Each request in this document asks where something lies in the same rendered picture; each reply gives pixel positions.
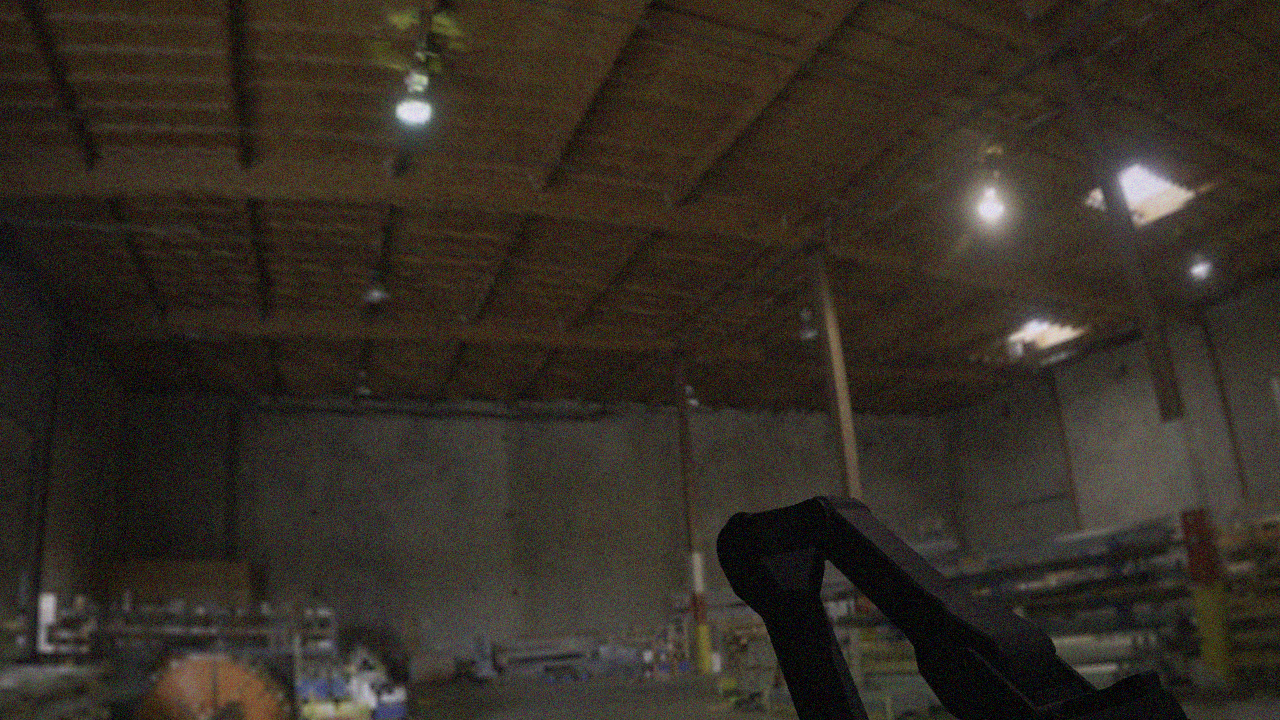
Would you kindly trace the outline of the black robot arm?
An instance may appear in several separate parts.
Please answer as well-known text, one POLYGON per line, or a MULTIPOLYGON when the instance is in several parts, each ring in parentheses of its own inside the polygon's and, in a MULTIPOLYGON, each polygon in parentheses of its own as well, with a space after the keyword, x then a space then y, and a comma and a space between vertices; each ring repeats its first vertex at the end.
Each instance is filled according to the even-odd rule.
POLYGON ((827 560, 908 637, 959 720, 1190 720, 1155 670, 1098 691, 1044 630, 957 589, 858 498, 736 512, 716 550, 765 623, 799 720, 869 720, 820 601, 827 560))

